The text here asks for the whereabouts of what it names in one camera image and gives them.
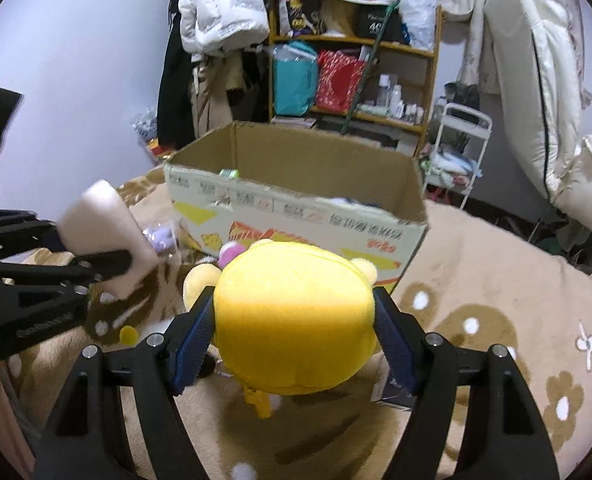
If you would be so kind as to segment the red gift bag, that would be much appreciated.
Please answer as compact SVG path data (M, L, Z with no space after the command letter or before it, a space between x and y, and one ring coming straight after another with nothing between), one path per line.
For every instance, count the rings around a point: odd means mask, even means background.
M366 62L342 51L323 50L318 56L317 107L337 113L350 109Z

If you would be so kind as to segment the wooden bookshelf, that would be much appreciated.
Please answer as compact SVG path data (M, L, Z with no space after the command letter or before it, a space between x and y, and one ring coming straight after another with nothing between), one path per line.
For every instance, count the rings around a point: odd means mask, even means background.
M303 44L318 74L302 116L340 133L382 126L418 154L436 81L436 0L268 0L270 48Z

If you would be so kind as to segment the yellow bear plush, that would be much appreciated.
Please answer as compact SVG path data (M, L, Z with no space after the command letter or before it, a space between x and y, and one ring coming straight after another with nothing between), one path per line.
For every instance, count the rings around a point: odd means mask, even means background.
M184 279L191 309L215 289L211 343L259 418L272 396L304 396L346 382L376 351L376 266L297 242L258 240L224 269L200 263Z

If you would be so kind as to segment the teal gift bag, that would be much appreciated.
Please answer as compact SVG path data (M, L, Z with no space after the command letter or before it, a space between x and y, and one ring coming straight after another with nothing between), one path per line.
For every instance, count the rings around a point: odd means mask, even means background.
M291 41L270 49L273 62L273 109L279 116L300 117L316 100L318 55L309 44Z

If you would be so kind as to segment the open cardboard box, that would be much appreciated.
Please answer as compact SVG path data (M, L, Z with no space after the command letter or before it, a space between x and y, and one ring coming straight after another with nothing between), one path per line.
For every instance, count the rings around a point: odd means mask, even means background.
M240 176L219 176L229 168ZM377 285L393 290L428 230L416 161L353 136L231 122L171 156L164 173L179 240L206 255L230 240L316 245L371 261Z

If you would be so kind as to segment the white puffer jacket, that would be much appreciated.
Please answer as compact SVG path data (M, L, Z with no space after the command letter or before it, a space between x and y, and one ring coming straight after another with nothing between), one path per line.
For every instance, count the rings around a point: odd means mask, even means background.
M179 0L180 38L189 54L226 56L270 34L264 0Z

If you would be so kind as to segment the white utility cart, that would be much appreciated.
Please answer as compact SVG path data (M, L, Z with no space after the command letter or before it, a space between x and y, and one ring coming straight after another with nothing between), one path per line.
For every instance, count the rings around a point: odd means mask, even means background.
M458 208L463 209L482 176L492 119L445 99L438 102L438 110L435 139L426 145L421 159L423 191L430 191L432 200L442 198L446 203L456 196Z

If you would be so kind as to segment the small purple toy in bag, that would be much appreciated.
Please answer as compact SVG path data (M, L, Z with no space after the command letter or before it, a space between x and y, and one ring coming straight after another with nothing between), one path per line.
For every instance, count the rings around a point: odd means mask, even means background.
M151 244L156 254L172 252L176 248L177 243L174 228L169 223L148 226L143 230L143 235Z

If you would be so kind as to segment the pink white plush toy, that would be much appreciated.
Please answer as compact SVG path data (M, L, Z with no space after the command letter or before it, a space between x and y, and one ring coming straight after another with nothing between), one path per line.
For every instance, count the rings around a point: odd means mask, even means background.
M230 240L220 248L220 252L218 255L218 267L220 269L224 269L229 263L231 263L235 258L238 258L243 252L246 252L247 247L243 244L236 242L235 240Z

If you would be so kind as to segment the green pole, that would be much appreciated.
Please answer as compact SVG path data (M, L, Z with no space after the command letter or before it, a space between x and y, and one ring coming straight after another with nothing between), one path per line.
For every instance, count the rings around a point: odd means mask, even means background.
M343 122L342 128L340 129L341 136L346 136L346 134L348 133L350 123L352 121L352 118L354 118L354 112L356 111L358 104L360 102L360 98L361 98L364 86L366 85L366 82L369 79L374 60L376 58L378 50L380 50L380 45L383 40L384 33L386 32L387 25L388 25L390 19L392 18L392 14L394 14L394 12L398 9L398 6L400 5L400 1L401 0L395 0L386 9L383 23L381 24L381 27L377 32L377 36L375 38L372 49L371 49L368 57L366 58L366 65L363 67L361 79L360 79L359 84L357 86L356 93L354 94L354 97L352 98L349 110L347 112L347 115L345 116L345 120Z

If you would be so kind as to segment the pale pink plush cushion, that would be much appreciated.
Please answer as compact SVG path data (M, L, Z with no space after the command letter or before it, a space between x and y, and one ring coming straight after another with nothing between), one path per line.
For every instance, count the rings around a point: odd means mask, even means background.
M85 190L56 222L65 248L77 257L126 250L131 263L116 278L103 275L101 285L126 299L158 265L158 255L118 192L105 180Z

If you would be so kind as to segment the beige flower pattern blanket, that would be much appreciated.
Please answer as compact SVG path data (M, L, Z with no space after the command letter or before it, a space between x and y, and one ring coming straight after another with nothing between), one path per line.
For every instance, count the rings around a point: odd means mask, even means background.
M456 346L503 344L546 424L558 471L592 448L592 274L459 209L428 204L430 230L392 296L424 330ZM10 393L31 441L80 351L119 346L119 332L157 330L182 309L197 252L167 257L127 299L94 292L86 325L8 359ZM409 415L372 401L384 370L374 356L351 380L311 396L274 396L259 418L224 373L177 398L196 452L214 479L377 479Z

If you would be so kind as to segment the green tissue pack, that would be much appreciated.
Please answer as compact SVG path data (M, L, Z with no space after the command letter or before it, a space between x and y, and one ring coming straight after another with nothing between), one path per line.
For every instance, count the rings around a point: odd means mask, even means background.
M240 176L240 172L237 169L221 169L219 176L228 179L237 179Z

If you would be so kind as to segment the purple hooded plush doll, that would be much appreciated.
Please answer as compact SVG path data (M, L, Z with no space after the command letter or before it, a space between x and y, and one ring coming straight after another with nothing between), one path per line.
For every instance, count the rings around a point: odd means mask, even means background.
M352 207L352 208L372 208L378 209L380 206L374 204L365 204L361 203L360 200L354 200L353 198L349 197L334 197L330 199L330 202L343 207Z

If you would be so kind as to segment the cream folding floor chair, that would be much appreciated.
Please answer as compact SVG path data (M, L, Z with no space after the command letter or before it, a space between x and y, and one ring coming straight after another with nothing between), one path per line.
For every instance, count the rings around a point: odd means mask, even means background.
M582 134L581 86L563 0L488 0L510 149L556 209L592 231L592 134Z

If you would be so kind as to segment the black hanging coat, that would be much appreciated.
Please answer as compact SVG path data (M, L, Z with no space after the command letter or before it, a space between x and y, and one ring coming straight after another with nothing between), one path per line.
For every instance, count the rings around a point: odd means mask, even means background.
M169 36L160 77L157 100L158 143L180 150L195 140L190 85L193 82L191 57L182 47L179 0L169 0Z

